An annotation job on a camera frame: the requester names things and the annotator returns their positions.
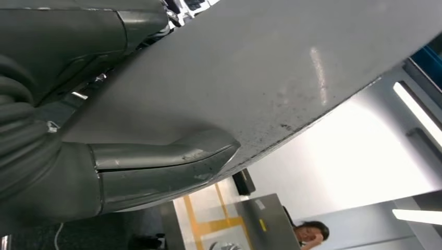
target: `fluorescent light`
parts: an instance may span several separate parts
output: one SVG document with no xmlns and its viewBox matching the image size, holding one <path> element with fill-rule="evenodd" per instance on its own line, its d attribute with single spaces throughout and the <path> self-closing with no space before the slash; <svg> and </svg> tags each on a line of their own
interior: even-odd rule
<svg viewBox="0 0 442 250">
<path fill-rule="evenodd" d="M 408 93 L 408 91 L 400 84 L 396 82 L 393 86 L 396 94 L 421 122 L 421 124 L 427 129 L 431 136 L 436 140 L 439 146 L 442 147 L 442 131 L 436 125 L 436 123 L 430 118 L 430 116 L 424 111 L 424 109 L 417 103 L 417 101 Z"/>
<path fill-rule="evenodd" d="M 399 220 L 442 225 L 442 212 L 439 211 L 393 209 L 393 214 Z"/>
<path fill-rule="evenodd" d="M 72 95 L 74 95 L 74 96 L 76 96 L 76 97 L 79 97 L 79 98 L 81 98 L 81 99 L 83 99 L 83 100 L 86 100 L 86 99 L 88 98 L 87 96 L 82 95 L 82 94 L 80 94 L 80 93 L 78 93 L 78 92 L 72 92 Z"/>
</svg>

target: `gray metal panel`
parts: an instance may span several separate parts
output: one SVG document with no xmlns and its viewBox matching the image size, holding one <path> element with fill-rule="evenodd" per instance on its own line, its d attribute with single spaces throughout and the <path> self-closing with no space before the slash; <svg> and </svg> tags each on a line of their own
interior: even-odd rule
<svg viewBox="0 0 442 250">
<path fill-rule="evenodd" d="M 244 219 L 254 250 L 301 249 L 276 194 L 239 202 L 235 207 Z M 266 231 L 263 231 L 260 219 Z"/>
<path fill-rule="evenodd" d="M 277 193 L 293 219 L 301 220 L 441 190 L 440 160 L 421 140 L 406 136 L 423 126 L 393 90 L 397 81 L 442 120 L 442 110 L 398 67 L 250 166 L 252 196 Z"/>
<path fill-rule="evenodd" d="M 229 166 L 245 167 L 428 42 L 440 13 L 439 0 L 220 1 L 114 76 L 65 139 L 219 127 L 242 144 Z"/>
<path fill-rule="evenodd" d="M 438 192 L 424 194 L 423 197 L 428 195 L 428 197 L 431 198 L 428 201 L 433 202 L 435 197 L 432 196 L 434 194 L 437 195 Z M 421 210 L 421 207 L 415 200 L 416 197 L 417 196 L 406 197 L 394 200 L 393 202 L 396 204 L 398 209 Z M 410 226 L 411 230 L 416 235 L 416 238 L 419 240 L 425 250 L 440 250 L 442 248 L 442 237 L 438 234 L 437 230 L 437 226 L 439 225 L 414 221 L 406 221 L 406 223 Z"/>
</svg>

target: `white cable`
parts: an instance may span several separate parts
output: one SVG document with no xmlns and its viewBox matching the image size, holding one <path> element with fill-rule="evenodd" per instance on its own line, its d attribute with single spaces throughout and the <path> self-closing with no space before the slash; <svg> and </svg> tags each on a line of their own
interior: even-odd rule
<svg viewBox="0 0 442 250">
<path fill-rule="evenodd" d="M 54 246 L 55 246 L 55 249 L 56 249 L 56 250 L 60 250 L 60 249 L 58 249 L 58 243 L 57 243 L 57 241 L 58 241 L 58 235 L 59 235 L 60 232 L 62 231 L 63 226 L 64 226 L 64 223 L 61 223 L 61 224 L 60 224 L 60 227 L 58 228 L 58 231 L 55 233 L 55 237 L 54 237 Z"/>
</svg>

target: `curved gray surface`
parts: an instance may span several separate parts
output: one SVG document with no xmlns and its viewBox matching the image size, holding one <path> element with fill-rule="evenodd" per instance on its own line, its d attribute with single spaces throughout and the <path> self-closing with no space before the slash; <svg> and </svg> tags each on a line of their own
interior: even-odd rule
<svg viewBox="0 0 442 250">
<path fill-rule="evenodd" d="M 192 134 L 167 146 L 140 144 L 90 145 L 94 154 L 96 170 L 182 166 L 197 161 L 205 161 L 207 158 L 226 151 L 230 147 L 234 147 L 236 151 L 240 145 L 229 134 L 219 130 L 206 130 Z M 222 167 L 226 162 L 217 162 L 216 164 Z"/>
<path fill-rule="evenodd" d="M 158 0 L 2 0 L 1 9 L 158 10 Z"/>
<path fill-rule="evenodd" d="M 217 177 L 237 150 L 238 145 L 233 145 L 204 160 L 167 168 L 101 172 L 103 213 L 154 206 L 194 192 Z"/>
<path fill-rule="evenodd" d="M 222 0 L 142 52 L 68 141 L 166 144 L 218 127 L 245 167 L 442 30 L 439 0 Z"/>
</svg>

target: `dust spot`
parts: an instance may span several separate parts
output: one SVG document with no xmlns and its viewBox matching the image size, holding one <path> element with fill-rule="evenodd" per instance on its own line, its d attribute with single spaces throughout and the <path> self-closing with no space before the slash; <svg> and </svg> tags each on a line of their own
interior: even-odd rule
<svg viewBox="0 0 442 250">
<path fill-rule="evenodd" d="M 197 176 L 194 176 L 194 178 L 198 179 L 198 180 L 207 180 L 210 177 L 212 177 L 212 174 L 210 174 L 210 173 L 199 174 Z"/>
<path fill-rule="evenodd" d="M 283 128 L 283 129 L 286 129 L 287 131 L 292 131 L 293 130 L 292 126 L 287 125 L 287 124 L 280 124 L 279 126 L 281 128 Z"/>
</svg>

